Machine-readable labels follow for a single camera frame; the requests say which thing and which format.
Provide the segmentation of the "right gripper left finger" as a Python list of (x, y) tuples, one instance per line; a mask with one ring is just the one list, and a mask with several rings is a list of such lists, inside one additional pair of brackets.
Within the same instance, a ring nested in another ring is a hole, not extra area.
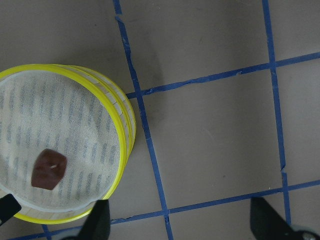
[(92, 208), (76, 240), (108, 240), (111, 233), (108, 200), (98, 200)]

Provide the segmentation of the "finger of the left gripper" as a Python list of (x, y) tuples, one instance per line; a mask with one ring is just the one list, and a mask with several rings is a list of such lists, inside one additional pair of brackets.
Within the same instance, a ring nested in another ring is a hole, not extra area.
[(22, 206), (12, 194), (0, 199), (0, 225), (2, 226), (22, 209)]

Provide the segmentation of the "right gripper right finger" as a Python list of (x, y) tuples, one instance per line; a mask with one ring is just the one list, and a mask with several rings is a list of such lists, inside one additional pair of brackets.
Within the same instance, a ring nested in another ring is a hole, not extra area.
[(263, 197), (250, 200), (250, 230), (256, 240), (299, 240), (286, 221)]

